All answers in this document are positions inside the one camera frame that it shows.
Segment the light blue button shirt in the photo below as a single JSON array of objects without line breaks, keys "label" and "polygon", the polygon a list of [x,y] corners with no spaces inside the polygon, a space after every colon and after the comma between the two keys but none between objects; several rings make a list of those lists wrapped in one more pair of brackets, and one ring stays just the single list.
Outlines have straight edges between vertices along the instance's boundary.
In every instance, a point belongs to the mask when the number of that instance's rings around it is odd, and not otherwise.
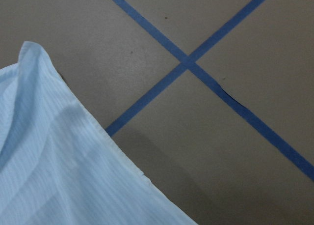
[{"label": "light blue button shirt", "polygon": [[3,225],[192,225],[71,92],[44,48],[0,71]]}]

